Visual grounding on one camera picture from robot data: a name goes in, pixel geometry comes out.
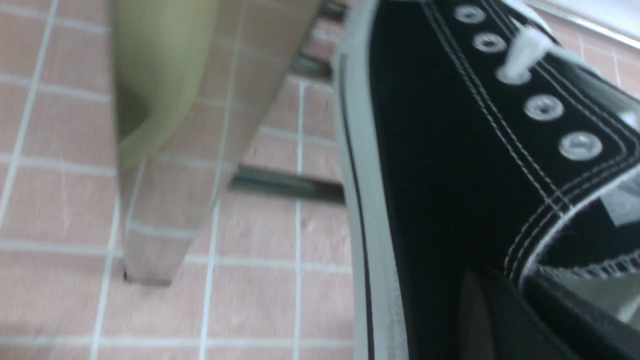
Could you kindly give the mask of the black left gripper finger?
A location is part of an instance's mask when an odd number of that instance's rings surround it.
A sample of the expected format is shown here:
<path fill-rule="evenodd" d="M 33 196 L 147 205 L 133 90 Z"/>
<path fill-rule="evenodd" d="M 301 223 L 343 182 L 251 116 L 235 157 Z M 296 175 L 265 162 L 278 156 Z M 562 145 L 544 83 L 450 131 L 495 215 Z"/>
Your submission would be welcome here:
<path fill-rule="evenodd" d="M 500 275 L 467 269 L 457 317 L 461 360 L 578 360 Z"/>

